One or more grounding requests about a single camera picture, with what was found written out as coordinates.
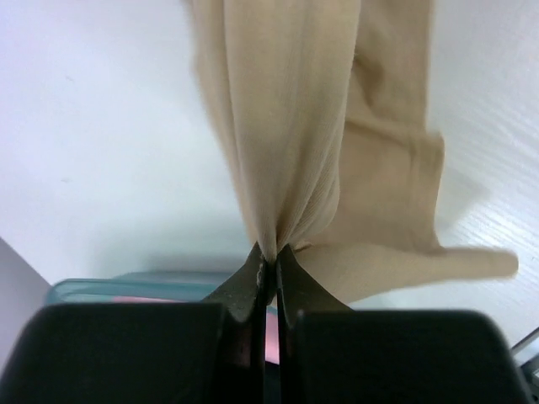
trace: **white table surface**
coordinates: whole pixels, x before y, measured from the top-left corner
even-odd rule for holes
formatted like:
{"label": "white table surface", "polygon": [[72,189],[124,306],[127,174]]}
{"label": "white table surface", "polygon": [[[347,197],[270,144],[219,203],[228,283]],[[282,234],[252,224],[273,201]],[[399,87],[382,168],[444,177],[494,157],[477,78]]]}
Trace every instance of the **white table surface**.
{"label": "white table surface", "polygon": [[[0,237],[47,281],[235,268],[250,246],[192,73],[179,0],[0,1]],[[539,326],[539,3],[440,0],[430,127],[441,241],[509,247],[508,281],[360,306],[465,307]]]}

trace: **teal container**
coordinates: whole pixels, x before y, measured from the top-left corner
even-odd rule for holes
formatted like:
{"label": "teal container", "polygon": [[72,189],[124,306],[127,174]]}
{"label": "teal container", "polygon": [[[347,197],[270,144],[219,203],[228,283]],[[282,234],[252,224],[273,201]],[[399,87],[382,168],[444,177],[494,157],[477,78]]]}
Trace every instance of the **teal container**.
{"label": "teal container", "polygon": [[126,301],[131,298],[198,301],[231,274],[140,273],[117,279],[67,279],[51,288],[46,305]]}

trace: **fabric fold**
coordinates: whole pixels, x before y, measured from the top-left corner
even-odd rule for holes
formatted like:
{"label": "fabric fold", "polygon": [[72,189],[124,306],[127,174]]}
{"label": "fabric fold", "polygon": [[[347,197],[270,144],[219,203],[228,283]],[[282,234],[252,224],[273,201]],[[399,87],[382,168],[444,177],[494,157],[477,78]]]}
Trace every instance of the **fabric fold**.
{"label": "fabric fold", "polygon": [[431,1],[197,0],[198,69],[243,218],[350,303],[509,276],[508,252],[444,249],[444,143],[425,128]]}

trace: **beige stocking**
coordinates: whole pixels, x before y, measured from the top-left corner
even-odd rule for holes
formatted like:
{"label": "beige stocking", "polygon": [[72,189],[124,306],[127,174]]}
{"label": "beige stocking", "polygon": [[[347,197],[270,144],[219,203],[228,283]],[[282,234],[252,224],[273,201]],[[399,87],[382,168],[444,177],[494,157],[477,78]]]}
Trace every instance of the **beige stocking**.
{"label": "beige stocking", "polygon": [[267,259],[300,247],[345,302],[515,272],[511,254],[436,238],[430,1],[196,0],[193,11],[205,101]]}

